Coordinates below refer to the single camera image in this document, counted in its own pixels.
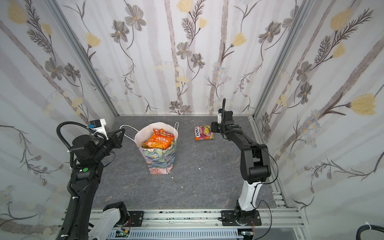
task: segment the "floral paper bag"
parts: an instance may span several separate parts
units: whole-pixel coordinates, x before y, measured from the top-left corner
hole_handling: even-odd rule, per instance
[[[167,133],[175,135],[174,144],[167,149],[149,148],[145,149],[142,147],[142,143],[146,142],[153,134],[153,129],[164,129]],[[139,148],[141,155],[147,162],[147,166],[151,174],[168,174],[173,168],[175,162],[177,138],[179,133],[171,125],[163,122],[155,122],[144,127],[135,135],[135,143]]]
[[[175,161],[176,143],[172,144],[166,150],[159,148],[145,149],[139,147],[141,155],[147,161],[147,166],[151,174],[168,174],[173,168]]]

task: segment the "gray marble surface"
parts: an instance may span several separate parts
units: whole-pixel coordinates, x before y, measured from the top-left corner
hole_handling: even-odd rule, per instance
[[[247,117],[234,117],[251,138]],[[174,125],[179,121],[179,138],[174,167],[168,175],[151,175],[145,159],[133,141],[126,138],[115,149],[115,160],[103,170],[94,208],[123,201],[127,208],[222,208],[234,207],[242,190],[240,150],[219,134],[215,139],[196,141],[194,127],[208,125],[215,116],[120,116],[110,130],[131,125],[138,130],[153,122]],[[135,130],[126,129],[134,138]],[[106,157],[103,162],[112,160]],[[276,207],[269,185],[260,189],[257,204],[264,200]]]

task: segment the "cable tie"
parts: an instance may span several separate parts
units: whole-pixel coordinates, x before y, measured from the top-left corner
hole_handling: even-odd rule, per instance
[[[372,227],[371,227],[371,225],[368,222],[365,222],[365,224],[369,226],[370,230],[372,230]]]

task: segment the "wall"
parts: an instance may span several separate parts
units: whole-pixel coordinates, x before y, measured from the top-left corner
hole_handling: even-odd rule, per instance
[[[316,0],[257,114],[312,240],[384,225],[383,21],[381,1]]]
[[[120,114],[251,114],[301,1],[64,1]]]
[[[70,198],[57,125],[114,118],[44,1],[1,1],[0,13],[0,238],[52,239]],[[69,142],[85,132],[62,130]]]

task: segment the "bag handle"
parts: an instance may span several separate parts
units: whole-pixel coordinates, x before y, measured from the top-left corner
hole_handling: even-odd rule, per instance
[[[175,126],[173,127],[175,130],[173,131],[173,135],[175,135],[175,137],[176,137],[176,131],[178,131],[179,130],[179,122],[176,122],[175,123]]]
[[[121,129],[121,127],[123,127],[123,126],[127,126],[127,127],[130,127],[130,128],[133,128],[133,129],[135,129],[137,132],[139,132],[139,130],[137,130],[137,129],[134,128],[134,127],[131,127],[130,125],[121,125],[119,129]]]

